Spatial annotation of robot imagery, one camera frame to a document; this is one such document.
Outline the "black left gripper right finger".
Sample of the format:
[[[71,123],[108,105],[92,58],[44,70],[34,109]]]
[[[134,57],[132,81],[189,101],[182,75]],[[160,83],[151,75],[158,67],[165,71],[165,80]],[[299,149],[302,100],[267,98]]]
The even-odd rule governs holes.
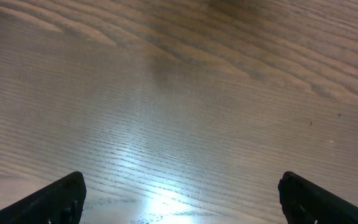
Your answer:
[[[286,171],[278,184],[279,201],[288,223],[358,224],[358,207],[298,174]]]

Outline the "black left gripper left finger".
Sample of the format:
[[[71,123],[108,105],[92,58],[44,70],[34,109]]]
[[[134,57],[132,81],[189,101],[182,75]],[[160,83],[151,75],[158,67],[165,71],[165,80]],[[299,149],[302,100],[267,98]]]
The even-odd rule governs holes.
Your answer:
[[[79,224],[85,198],[83,174],[75,171],[0,210],[0,224]]]

